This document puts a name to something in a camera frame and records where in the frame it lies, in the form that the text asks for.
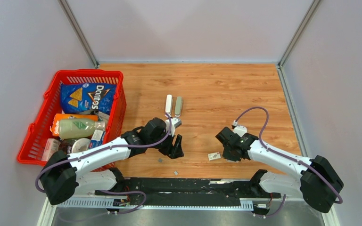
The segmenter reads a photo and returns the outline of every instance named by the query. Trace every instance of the gray floor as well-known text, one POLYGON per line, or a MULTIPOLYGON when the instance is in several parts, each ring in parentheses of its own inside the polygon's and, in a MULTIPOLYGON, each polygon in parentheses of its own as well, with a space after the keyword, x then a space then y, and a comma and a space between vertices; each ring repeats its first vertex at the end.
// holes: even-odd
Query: gray floor
MULTIPOLYGON (((279 207, 273 202, 271 211, 279 207)), ((213 210, 138 210, 124 215, 104 215, 78 223, 57 218, 79 220, 104 213, 103 209, 58 208, 53 226, 323 226, 322 216, 305 202, 286 202, 281 212, 267 219, 253 217, 250 212, 213 210)))

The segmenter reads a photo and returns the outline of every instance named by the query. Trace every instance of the plastic bottle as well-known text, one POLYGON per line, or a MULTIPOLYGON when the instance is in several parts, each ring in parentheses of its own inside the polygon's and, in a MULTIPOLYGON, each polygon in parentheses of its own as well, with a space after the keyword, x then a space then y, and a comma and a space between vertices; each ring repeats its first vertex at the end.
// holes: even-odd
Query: plastic bottle
POLYGON ((61 139, 89 137, 96 129, 105 130, 105 122, 91 119, 62 119, 59 121, 61 139))

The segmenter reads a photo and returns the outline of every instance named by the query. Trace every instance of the wooden table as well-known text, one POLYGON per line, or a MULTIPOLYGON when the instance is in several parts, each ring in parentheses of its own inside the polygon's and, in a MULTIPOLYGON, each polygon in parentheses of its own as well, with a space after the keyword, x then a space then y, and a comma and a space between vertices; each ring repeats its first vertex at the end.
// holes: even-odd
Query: wooden table
MULTIPOLYGON (((123 132, 144 126, 154 117, 165 119, 167 94, 173 95, 174 104, 177 96, 183 98, 182 126, 176 134, 182 135, 185 156, 172 160, 148 149, 116 163, 125 177, 251 178, 258 169, 279 173, 255 161, 208 160, 207 154, 223 150, 215 135, 252 106, 263 106, 270 113, 264 141, 300 154, 275 65, 102 64, 100 68, 124 74, 123 132)), ((258 135, 264 120, 262 110, 253 110, 239 122, 258 135)))

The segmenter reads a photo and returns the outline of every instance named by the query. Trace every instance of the doritos logo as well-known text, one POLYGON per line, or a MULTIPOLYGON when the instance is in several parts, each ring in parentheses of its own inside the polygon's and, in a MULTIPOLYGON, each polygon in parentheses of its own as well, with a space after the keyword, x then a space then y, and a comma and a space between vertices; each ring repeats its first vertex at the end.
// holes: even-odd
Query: doritos logo
POLYGON ((104 88, 105 86, 97 85, 95 92, 87 93, 92 100, 92 109, 98 109, 99 101, 110 91, 110 89, 103 90, 104 88))

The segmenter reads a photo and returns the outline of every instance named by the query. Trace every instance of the orange package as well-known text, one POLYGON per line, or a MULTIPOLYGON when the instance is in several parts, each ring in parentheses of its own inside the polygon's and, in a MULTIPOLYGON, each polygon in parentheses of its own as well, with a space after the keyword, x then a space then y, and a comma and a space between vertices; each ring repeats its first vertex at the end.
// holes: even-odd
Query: orange package
POLYGON ((50 128, 52 131, 52 135, 58 137, 59 136, 59 121, 62 119, 91 119, 94 121, 98 121, 97 115, 84 115, 84 114, 56 114, 53 119, 53 125, 50 128))

